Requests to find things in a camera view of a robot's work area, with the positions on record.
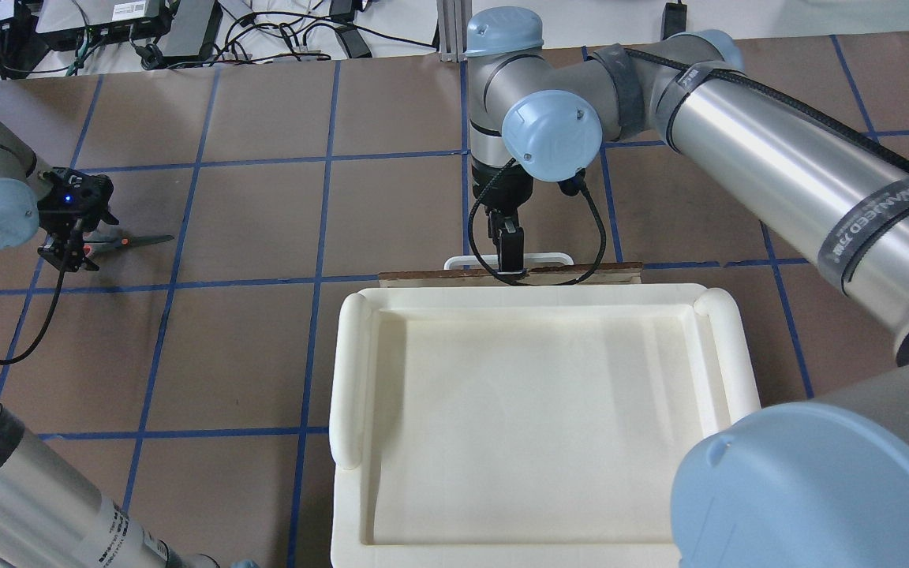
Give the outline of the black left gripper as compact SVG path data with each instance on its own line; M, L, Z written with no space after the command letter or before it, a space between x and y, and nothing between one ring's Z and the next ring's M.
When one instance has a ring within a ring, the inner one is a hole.
M75 273L83 267L83 238L69 237L77 224L77 199L51 197L37 204L39 226L49 236L37 254L60 272ZM112 213L85 219L84 236L119 236L119 220Z

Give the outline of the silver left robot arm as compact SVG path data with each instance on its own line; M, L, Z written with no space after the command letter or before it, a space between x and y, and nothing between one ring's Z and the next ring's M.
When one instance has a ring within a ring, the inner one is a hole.
M57 270L46 320L65 277L91 270L87 239L115 226L106 176L55 166L0 122L0 251L44 243ZM0 368L32 355L0 356ZM127 514L0 402L0 567L215 567L205 554L177 552Z

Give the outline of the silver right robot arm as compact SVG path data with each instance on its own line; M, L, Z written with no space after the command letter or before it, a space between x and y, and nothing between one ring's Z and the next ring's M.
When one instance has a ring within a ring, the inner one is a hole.
M909 159L744 74L722 32L556 67L541 19L466 25L470 166L523 253L537 180L609 191L647 283L731 292L747 418L668 476L682 566L909 567Z

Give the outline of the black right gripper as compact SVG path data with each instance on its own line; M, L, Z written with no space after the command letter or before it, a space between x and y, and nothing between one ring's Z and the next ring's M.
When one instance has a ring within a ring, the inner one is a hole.
M500 173L500 166L484 164L470 158L470 180L473 198L490 186L481 204L489 208L489 237L497 249L499 274L523 274L524 244L526 233L520 226L517 209L533 196L534 177L520 165L513 165L501 173L496 183L492 180Z

